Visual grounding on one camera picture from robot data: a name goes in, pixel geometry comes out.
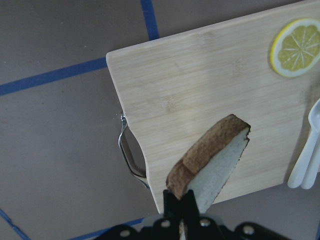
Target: white spoon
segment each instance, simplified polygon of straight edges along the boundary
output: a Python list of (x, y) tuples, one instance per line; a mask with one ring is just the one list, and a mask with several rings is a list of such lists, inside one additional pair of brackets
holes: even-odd
[(318, 138), (318, 141), (316, 142), (310, 163), (308, 165), (308, 168), (306, 169), (303, 181), (301, 183), (301, 187), (303, 189), (310, 189), (314, 185), (319, 166), (320, 166), (320, 138)]
[(296, 161), (288, 180), (289, 188), (297, 188), (302, 183), (307, 167), (314, 151), (317, 139), (320, 134), (320, 99), (311, 108), (308, 116), (311, 125), (311, 133), (304, 145), (304, 148)]

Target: screw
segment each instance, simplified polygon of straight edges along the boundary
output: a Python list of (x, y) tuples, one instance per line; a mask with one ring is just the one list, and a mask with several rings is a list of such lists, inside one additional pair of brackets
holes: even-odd
[(199, 223), (201, 227), (208, 227), (211, 224), (210, 220), (207, 218), (200, 219)]
[(122, 238), (128, 237), (129, 235), (130, 235), (129, 230), (123, 230), (120, 232), (120, 237), (122, 237)]
[(242, 230), (246, 235), (253, 235), (255, 233), (255, 229), (249, 225), (245, 225)]
[(161, 227), (163, 228), (168, 228), (170, 227), (170, 221), (169, 220), (164, 220), (161, 222)]

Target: cutting board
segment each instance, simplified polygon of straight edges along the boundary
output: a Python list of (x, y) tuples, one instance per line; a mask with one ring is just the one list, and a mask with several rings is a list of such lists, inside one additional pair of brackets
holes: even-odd
[(320, 64), (285, 78), (269, 64), (274, 37), (297, 18), (320, 18), (303, 1), (109, 52), (128, 126), (143, 152), (159, 212), (173, 165), (213, 124), (235, 114), (250, 142), (215, 203), (288, 179), (320, 98)]

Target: brown crust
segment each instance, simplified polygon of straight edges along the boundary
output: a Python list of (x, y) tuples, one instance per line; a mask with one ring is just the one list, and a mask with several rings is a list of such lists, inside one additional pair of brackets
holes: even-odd
[(248, 135), (250, 125), (234, 114), (218, 121), (174, 165), (166, 179), (167, 188), (180, 199), (196, 174), (245, 128)]

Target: yellow lemon slice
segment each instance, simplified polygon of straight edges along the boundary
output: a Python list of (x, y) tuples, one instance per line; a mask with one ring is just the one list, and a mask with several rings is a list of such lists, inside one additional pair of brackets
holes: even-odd
[(303, 18), (289, 23), (275, 38), (270, 62), (284, 77), (297, 77), (320, 59), (320, 21)]

